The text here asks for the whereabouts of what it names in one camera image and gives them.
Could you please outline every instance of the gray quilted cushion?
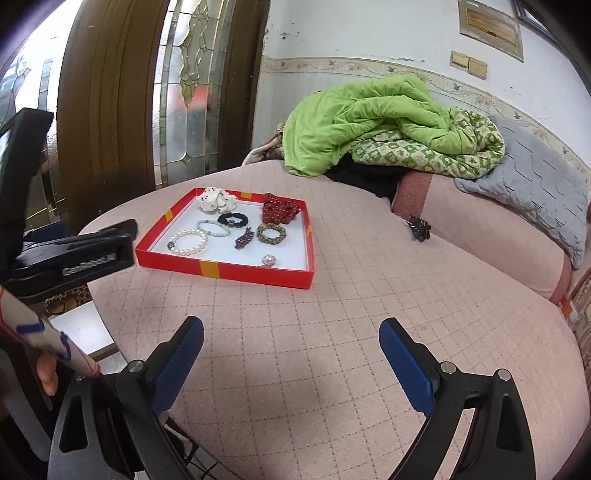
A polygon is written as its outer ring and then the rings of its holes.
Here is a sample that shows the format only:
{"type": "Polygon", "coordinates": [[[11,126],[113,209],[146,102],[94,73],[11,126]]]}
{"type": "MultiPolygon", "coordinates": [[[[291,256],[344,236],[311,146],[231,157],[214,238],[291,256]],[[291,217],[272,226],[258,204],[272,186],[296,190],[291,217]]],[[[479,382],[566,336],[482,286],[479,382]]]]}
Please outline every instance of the gray quilted cushion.
{"type": "Polygon", "coordinates": [[[513,208],[559,244],[573,267],[579,268],[585,251],[589,204],[584,175],[508,118],[492,116],[491,120],[505,138],[505,157],[477,180],[455,179],[456,187],[513,208]]]}

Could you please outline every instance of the metal screw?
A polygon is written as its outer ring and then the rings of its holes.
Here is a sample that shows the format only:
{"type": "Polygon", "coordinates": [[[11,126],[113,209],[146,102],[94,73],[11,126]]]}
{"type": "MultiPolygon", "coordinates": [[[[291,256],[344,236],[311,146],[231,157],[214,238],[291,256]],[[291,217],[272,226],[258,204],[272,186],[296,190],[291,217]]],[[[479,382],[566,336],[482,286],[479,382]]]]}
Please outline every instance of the metal screw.
{"type": "Polygon", "coordinates": [[[501,380],[505,380],[506,382],[511,380],[511,374],[509,373],[508,370],[505,370],[504,368],[501,368],[498,372],[499,374],[499,378],[501,380]]]}
{"type": "Polygon", "coordinates": [[[452,374],[452,373],[454,373],[454,372],[457,370],[457,368],[456,368],[456,366],[455,366],[453,363],[451,363],[451,362],[442,362],[442,363],[441,363],[441,370],[442,370],[444,373],[447,373],[447,374],[452,374]]]}
{"type": "Polygon", "coordinates": [[[136,373],[144,369],[144,363],[141,360],[133,360],[127,364],[127,370],[136,373]]]}

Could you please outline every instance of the wallpaper border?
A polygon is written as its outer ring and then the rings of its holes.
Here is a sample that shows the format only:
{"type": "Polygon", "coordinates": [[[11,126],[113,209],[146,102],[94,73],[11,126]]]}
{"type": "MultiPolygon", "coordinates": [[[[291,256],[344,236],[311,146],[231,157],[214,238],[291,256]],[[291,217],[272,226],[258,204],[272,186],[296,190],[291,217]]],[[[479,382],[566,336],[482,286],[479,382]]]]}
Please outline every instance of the wallpaper border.
{"type": "Polygon", "coordinates": [[[435,94],[436,99],[438,96],[448,97],[458,106],[465,104],[466,108],[476,109],[487,115],[503,115],[509,118],[515,125],[538,137],[552,150],[559,153],[576,170],[582,172],[587,178],[587,185],[591,186],[591,168],[554,132],[504,100],[445,75],[394,62],[348,57],[272,59],[263,56],[261,71],[273,74],[346,74],[364,78],[376,78],[394,73],[415,73],[427,84],[427,88],[435,94]]]}

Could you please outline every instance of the quilted tablecloth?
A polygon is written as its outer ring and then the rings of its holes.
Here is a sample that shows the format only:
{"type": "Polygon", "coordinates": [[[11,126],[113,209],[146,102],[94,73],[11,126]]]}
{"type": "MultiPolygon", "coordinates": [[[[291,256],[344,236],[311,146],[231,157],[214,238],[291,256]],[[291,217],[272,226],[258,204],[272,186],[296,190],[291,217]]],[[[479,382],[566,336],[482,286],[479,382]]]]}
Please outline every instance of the quilted tablecloth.
{"type": "MultiPolygon", "coordinates": [[[[423,418],[385,360],[377,328],[395,316],[439,360],[509,369],[530,424],[537,476],[550,480],[589,421],[583,365],[550,302],[436,237],[413,241],[372,194],[265,161],[139,197],[85,232],[135,218],[139,235],[187,191],[214,186],[304,199],[314,235],[312,288],[217,280],[140,266],[90,284],[128,360],[146,358],[187,315],[205,343],[171,412],[246,480],[383,480],[423,418]]],[[[439,472],[449,478],[463,417],[439,472]]]]}

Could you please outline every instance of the yellow switch plate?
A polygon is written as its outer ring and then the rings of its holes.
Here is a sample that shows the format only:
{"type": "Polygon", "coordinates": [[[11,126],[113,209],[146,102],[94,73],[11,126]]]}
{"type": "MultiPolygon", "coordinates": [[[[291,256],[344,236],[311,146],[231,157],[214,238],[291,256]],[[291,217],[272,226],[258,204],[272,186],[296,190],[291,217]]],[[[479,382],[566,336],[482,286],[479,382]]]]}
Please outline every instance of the yellow switch plate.
{"type": "Polygon", "coordinates": [[[488,64],[470,57],[468,61],[468,73],[474,75],[474,77],[486,80],[488,75],[488,64]]]}
{"type": "Polygon", "coordinates": [[[460,67],[468,68],[469,59],[470,57],[468,55],[452,50],[452,63],[455,63],[460,67]]]}

